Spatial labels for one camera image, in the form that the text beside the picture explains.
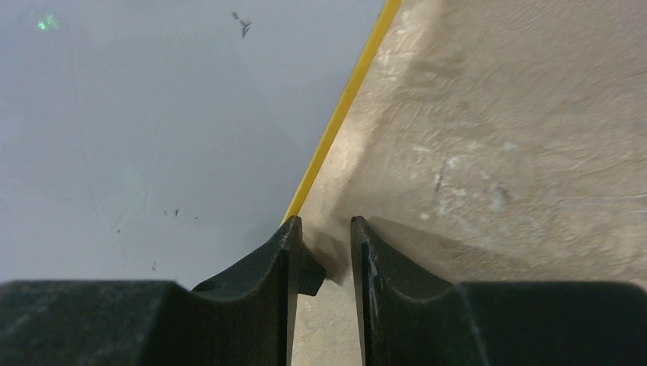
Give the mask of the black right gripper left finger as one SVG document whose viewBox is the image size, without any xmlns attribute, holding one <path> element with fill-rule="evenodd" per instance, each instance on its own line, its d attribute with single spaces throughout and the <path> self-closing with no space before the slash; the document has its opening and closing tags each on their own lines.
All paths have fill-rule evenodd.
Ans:
<svg viewBox="0 0 647 366">
<path fill-rule="evenodd" d="M 299 217 L 187 290 L 172 281 L 1 285 L 3 365 L 287 365 L 305 247 Z"/>
</svg>

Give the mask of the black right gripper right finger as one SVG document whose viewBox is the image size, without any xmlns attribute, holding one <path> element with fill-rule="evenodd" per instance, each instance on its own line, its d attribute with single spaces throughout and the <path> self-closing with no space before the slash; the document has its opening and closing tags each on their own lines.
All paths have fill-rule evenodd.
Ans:
<svg viewBox="0 0 647 366">
<path fill-rule="evenodd" d="M 366 365 L 644 365 L 646 293 L 616 281 L 453 284 L 350 224 Z"/>
</svg>

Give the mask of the yellow framed whiteboard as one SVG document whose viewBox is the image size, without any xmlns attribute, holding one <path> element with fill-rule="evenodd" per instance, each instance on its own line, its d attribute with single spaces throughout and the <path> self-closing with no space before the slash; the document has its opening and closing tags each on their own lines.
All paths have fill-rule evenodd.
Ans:
<svg viewBox="0 0 647 366">
<path fill-rule="evenodd" d="M 300 210 L 397 1 L 3 1 L 1 279 L 186 287 Z"/>
</svg>

